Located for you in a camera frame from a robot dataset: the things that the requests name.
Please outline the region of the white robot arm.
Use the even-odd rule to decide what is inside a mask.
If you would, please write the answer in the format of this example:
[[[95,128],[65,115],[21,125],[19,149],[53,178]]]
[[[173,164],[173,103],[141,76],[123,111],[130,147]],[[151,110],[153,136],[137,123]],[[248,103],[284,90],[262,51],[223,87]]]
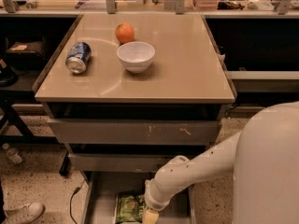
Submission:
[[[187,187],[232,172],[232,224],[299,224],[299,103],[269,106],[244,128],[188,159],[176,156],[146,182],[149,210]]]

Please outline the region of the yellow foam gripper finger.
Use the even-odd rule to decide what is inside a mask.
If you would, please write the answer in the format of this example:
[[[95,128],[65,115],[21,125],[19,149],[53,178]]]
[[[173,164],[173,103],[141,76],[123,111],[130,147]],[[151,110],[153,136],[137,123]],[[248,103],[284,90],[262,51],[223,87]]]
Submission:
[[[156,224],[158,218],[158,212],[147,209],[143,214],[142,224]]]

